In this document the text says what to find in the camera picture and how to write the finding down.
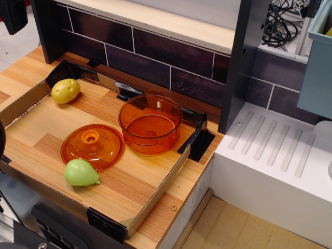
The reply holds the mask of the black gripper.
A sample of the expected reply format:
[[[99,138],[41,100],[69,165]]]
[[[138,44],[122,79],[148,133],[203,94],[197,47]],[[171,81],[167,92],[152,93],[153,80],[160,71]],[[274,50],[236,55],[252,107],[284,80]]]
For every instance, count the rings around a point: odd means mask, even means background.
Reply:
[[[1,0],[1,19],[9,35],[15,35],[28,23],[26,1]]]

